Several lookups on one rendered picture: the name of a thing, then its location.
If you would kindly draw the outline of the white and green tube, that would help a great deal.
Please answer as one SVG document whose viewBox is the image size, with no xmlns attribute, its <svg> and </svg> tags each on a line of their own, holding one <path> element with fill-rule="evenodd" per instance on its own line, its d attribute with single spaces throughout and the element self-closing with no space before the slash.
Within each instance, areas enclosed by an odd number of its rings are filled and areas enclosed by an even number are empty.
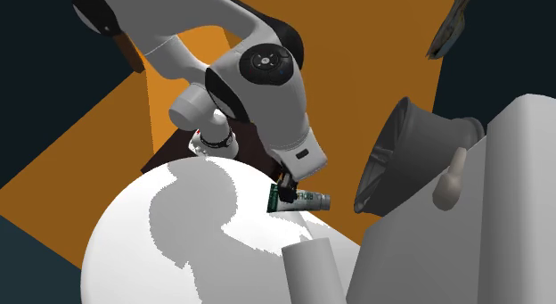
<svg viewBox="0 0 556 304">
<path fill-rule="evenodd" d="M 310 192 L 298 189 L 297 198 L 293 202 L 281 199 L 277 184 L 271 184 L 266 211 L 268 213 L 281 211 L 320 211 L 329 210 L 331 197 L 329 194 Z"/>
</svg>

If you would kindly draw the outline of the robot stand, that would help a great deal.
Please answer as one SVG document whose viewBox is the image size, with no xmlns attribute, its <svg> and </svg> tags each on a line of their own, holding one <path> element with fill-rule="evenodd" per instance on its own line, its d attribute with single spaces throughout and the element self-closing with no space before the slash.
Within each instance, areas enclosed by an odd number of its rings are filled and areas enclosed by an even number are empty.
<svg viewBox="0 0 556 304">
<path fill-rule="evenodd" d="M 266 153 L 259 140 L 256 126 L 252 123 L 241 123 L 235 120 L 229 120 L 229 125 L 236 134 L 239 144 L 239 152 L 235 159 L 258 169 L 274 181 L 277 181 L 282 173 L 282 167 L 274 158 Z M 173 160 L 195 157 L 195 154 L 188 148 L 188 143 L 190 143 L 193 134 L 193 131 L 177 129 L 146 162 L 141 172 L 146 173 Z"/>
</svg>

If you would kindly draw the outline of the dark grey waste bin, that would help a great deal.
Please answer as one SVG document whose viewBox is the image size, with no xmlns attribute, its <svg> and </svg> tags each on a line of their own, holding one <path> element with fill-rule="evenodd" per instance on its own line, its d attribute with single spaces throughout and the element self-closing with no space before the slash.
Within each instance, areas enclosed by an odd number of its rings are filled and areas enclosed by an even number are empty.
<svg viewBox="0 0 556 304">
<path fill-rule="evenodd" d="M 484 136 L 475 118 L 446 119 L 402 98 L 370 152 L 354 212 L 386 216 L 444 171 L 457 148 L 470 149 Z"/>
</svg>

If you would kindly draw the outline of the brown wooden board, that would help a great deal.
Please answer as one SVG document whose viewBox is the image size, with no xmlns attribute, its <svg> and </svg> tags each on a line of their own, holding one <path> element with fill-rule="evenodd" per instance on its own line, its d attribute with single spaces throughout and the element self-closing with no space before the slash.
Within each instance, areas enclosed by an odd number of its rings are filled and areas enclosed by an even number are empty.
<svg viewBox="0 0 556 304">
<path fill-rule="evenodd" d="M 144 71 L 143 60 L 128 35 L 126 33 L 121 33 L 115 35 L 112 39 L 126 58 L 132 70 L 136 73 L 142 73 Z"/>
</svg>

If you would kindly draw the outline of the patterned wall picture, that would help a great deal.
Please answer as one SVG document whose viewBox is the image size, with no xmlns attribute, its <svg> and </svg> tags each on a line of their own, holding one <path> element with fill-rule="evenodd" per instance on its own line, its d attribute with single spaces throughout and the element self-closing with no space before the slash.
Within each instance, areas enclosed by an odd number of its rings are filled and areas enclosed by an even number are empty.
<svg viewBox="0 0 556 304">
<path fill-rule="evenodd" d="M 464 11 L 469 2 L 470 0 L 454 0 L 426 53 L 429 60 L 444 57 L 462 34 L 465 27 Z"/>
</svg>

